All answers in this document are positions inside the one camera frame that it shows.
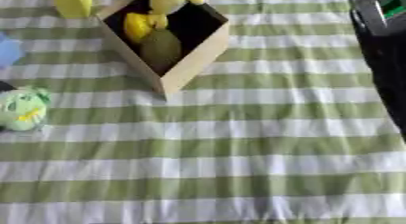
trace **open box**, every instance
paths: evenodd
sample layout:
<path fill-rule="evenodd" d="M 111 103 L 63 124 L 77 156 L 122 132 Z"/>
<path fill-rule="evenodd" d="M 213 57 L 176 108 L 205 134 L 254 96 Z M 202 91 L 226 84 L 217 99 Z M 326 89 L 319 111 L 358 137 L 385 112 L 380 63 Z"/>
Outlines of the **open box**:
<path fill-rule="evenodd" d="M 137 55 L 136 48 L 123 32 L 127 13 L 147 14 L 149 10 L 149 0 L 119 0 L 101 10 L 97 17 L 114 50 L 167 98 L 226 51 L 229 22 L 209 5 L 186 4 L 169 15 L 168 29 L 182 42 L 183 57 L 165 74 L 158 75 Z"/>

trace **green plush toy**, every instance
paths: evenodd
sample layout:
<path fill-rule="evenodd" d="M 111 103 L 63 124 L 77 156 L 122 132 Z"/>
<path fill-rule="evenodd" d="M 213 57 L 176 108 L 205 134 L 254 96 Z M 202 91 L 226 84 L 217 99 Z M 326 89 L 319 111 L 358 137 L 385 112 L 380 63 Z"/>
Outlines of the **green plush toy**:
<path fill-rule="evenodd" d="M 167 29 L 153 30 L 140 42 L 140 56 L 158 75 L 164 75 L 182 56 L 181 42 Z"/>
<path fill-rule="evenodd" d="M 49 93 L 44 89 L 21 87 L 0 93 L 0 126 L 10 131 L 30 131 L 46 118 Z"/>

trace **yellow duck toy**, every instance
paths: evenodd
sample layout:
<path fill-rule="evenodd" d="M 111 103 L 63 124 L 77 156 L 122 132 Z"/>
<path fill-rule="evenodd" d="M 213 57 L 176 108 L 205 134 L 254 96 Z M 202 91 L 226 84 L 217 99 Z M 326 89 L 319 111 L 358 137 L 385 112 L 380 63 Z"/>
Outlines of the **yellow duck toy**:
<path fill-rule="evenodd" d="M 185 3 L 186 0 L 150 0 L 149 22 L 150 25 L 155 26 L 157 29 L 164 29 L 168 26 L 167 15 L 173 13 L 180 6 Z M 195 5 L 202 5 L 206 0 L 189 0 Z"/>
<path fill-rule="evenodd" d="M 206 0 L 189 0 L 195 5 L 202 5 Z M 134 44 L 150 34 L 154 29 L 165 29 L 168 26 L 167 15 L 177 11 L 186 0 L 150 0 L 150 14 L 129 13 L 124 21 L 124 32 Z"/>

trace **yellow cube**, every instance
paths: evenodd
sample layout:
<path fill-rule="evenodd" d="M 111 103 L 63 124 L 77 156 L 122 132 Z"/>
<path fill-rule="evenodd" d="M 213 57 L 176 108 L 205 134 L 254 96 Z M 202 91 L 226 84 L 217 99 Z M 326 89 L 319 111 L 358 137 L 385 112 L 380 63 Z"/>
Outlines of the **yellow cube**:
<path fill-rule="evenodd" d="M 92 0 L 53 0 L 56 9 L 65 18 L 84 18 L 90 15 Z"/>

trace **green ball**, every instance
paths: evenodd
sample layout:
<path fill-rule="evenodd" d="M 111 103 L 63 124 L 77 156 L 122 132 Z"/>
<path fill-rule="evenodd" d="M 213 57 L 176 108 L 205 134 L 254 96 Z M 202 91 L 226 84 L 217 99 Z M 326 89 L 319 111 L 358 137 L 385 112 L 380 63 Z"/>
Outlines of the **green ball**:
<path fill-rule="evenodd" d="M 182 56 L 180 40 L 169 30 L 154 30 L 140 42 L 140 57 L 158 75 L 165 74 Z"/>

